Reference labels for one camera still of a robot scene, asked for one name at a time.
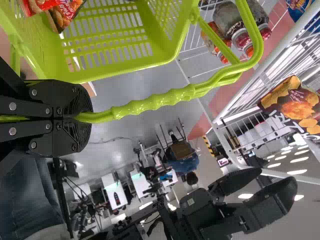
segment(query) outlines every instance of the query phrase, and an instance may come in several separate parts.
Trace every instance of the chip bag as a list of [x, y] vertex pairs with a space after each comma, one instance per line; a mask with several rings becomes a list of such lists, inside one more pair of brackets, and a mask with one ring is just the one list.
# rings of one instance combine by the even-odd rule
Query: chip bag
[[60, 4], [67, 4], [73, 0], [19, 0], [19, 5], [26, 17], [31, 17], [35, 14], [40, 14], [46, 10], [58, 6]]
[[68, 0], [67, 3], [56, 5], [48, 10], [49, 22], [54, 32], [61, 33], [77, 16], [87, 0]]
[[320, 94], [302, 86], [296, 76], [282, 81], [258, 106], [270, 117], [309, 140], [320, 140]]

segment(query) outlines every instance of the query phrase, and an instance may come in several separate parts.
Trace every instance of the ceiling light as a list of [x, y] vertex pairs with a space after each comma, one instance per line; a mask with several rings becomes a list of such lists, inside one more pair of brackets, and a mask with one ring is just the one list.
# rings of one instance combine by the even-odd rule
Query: ceiling light
[[239, 199], [249, 199], [253, 196], [253, 194], [251, 193], [243, 193], [241, 195], [238, 196]]
[[295, 143], [297, 145], [302, 146], [302, 145], [306, 145], [307, 144], [306, 141], [304, 140], [304, 138], [299, 133], [294, 134], [292, 137], [295, 140]]
[[287, 174], [289, 174], [289, 175], [304, 174], [306, 171], [308, 171], [308, 170], [302, 169], [302, 170], [296, 170], [296, 171], [288, 171]]
[[280, 156], [280, 157], [277, 157], [275, 160], [281, 160], [281, 159], [285, 159], [287, 156]]
[[141, 206], [139, 207], [139, 210], [142, 210], [142, 209], [148, 207], [148, 206], [149, 206], [150, 204], [152, 204], [152, 203], [153, 203], [153, 201], [150, 201], [150, 202], [147, 202], [147, 203], [141, 205]]
[[268, 166], [268, 169], [275, 168], [275, 167], [278, 167], [280, 165], [281, 165], [281, 163], [271, 164], [271, 165]]
[[290, 163], [294, 164], [294, 163], [297, 163], [297, 162], [302, 162], [302, 161], [307, 160], [308, 158], [309, 158], [308, 156], [297, 158], [297, 159], [294, 159], [294, 160], [290, 161]]
[[309, 152], [310, 150], [303, 150], [303, 151], [297, 151], [294, 155], [300, 155], [300, 154], [304, 154], [306, 152]]
[[298, 147], [298, 150], [305, 149], [305, 148], [308, 148], [308, 147], [309, 147], [308, 145], [304, 145], [304, 146]]
[[284, 152], [281, 153], [281, 155], [288, 154], [288, 153], [291, 153], [291, 150], [289, 150], [289, 151], [284, 151]]
[[74, 164], [76, 165], [77, 168], [82, 168], [84, 165], [78, 161], [75, 161]]
[[291, 150], [293, 148], [294, 148], [293, 146], [286, 146], [284, 148], [281, 148], [281, 151], [288, 151], [288, 150]]
[[168, 202], [168, 207], [170, 208], [171, 211], [175, 211], [177, 207], [173, 206], [171, 203]]
[[305, 197], [305, 195], [295, 195], [294, 200], [299, 201], [299, 200], [303, 199], [304, 197]]

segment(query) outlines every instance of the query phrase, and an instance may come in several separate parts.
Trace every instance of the person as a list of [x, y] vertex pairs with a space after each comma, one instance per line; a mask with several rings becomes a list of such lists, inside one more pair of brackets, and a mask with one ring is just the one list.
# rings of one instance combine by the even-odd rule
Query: person
[[[196, 151], [190, 146], [190, 143], [179, 141], [172, 130], [168, 133], [171, 136], [172, 145], [166, 149], [162, 162], [171, 166], [176, 173], [186, 175], [188, 185], [197, 184], [198, 177], [194, 171], [199, 165], [199, 157]], [[173, 148], [178, 147], [178, 145], [180, 145], [180, 150], [183, 148], [183, 150], [189, 153], [187, 157], [182, 159], [176, 158]]]
[[0, 179], [1, 240], [69, 240], [44, 158], [24, 156]]

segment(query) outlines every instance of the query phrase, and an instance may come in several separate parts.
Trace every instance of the lime green shopping basket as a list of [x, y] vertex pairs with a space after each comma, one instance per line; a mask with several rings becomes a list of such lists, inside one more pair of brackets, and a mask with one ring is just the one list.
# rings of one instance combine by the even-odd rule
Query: lime green shopping basket
[[58, 35], [44, 13], [23, 18], [14, 0], [1, 0], [0, 25], [11, 41], [11, 67], [19, 72], [20, 56], [25, 57], [40, 79], [80, 84], [167, 64], [179, 54], [190, 23], [198, 23], [232, 63], [206, 82], [76, 117], [100, 123], [202, 97], [214, 87], [234, 83], [258, 63], [264, 45], [247, 1], [235, 0], [254, 47], [253, 57], [245, 62], [201, 18], [198, 2], [88, 0], [69, 28]]

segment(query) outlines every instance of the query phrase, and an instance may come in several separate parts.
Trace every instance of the green plastic handle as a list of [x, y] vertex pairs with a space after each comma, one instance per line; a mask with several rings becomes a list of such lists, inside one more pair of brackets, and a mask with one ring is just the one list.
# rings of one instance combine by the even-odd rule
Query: green plastic handle
[[83, 112], [76, 116], [75, 119], [80, 122], [92, 124], [119, 120], [127, 115], [139, 115], [147, 110], [157, 110], [163, 106], [172, 106], [181, 101], [190, 101], [195, 98], [200, 98], [215, 87], [236, 82], [241, 77], [242, 72], [251, 69], [259, 62], [263, 56], [264, 42], [247, 1], [235, 0], [235, 4], [238, 7], [244, 25], [248, 30], [253, 43], [254, 54], [250, 60], [240, 62], [240, 60], [224, 44], [218, 35], [202, 19], [199, 8], [194, 7], [190, 15], [191, 22], [193, 24], [199, 24], [202, 30], [221, 50], [223, 55], [230, 61], [230, 63], [232, 63], [232, 65], [219, 70], [205, 82], [189, 84], [180, 89], [171, 89], [163, 94], [153, 94], [144, 100], [133, 100], [126, 105], [112, 107], [111, 109], [103, 112]]

